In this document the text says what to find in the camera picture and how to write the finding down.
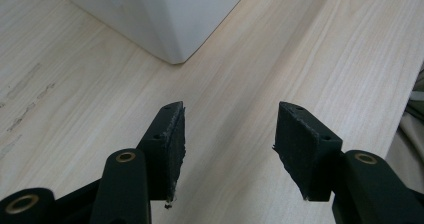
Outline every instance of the white container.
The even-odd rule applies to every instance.
[[[72,0],[172,64],[186,61],[239,0]]]

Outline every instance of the round metal fastener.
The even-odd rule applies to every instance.
[[[134,152],[123,152],[121,154],[119,154],[118,156],[116,156],[116,161],[117,162],[129,162],[134,160],[135,158],[135,153]]]
[[[35,194],[21,196],[7,205],[6,213],[13,215],[24,212],[37,204],[38,200],[40,200],[40,198]]]
[[[370,155],[365,154],[365,153],[356,153],[355,158],[358,161],[361,161],[365,164],[370,164],[370,165],[377,164],[377,159],[375,159],[373,156],[370,156]]]

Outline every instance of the light wood surface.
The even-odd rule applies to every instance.
[[[61,197],[184,101],[187,155],[153,223],[334,223],[271,149],[279,101],[385,156],[424,60],[424,0],[241,0],[183,65],[68,0],[0,0],[0,198]]]

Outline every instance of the wooden table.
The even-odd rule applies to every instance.
[[[424,60],[424,0],[241,0],[168,65],[68,0],[0,0],[0,197],[61,197],[186,106],[187,155],[153,223],[334,223],[302,200],[274,142],[278,102],[385,156]]]

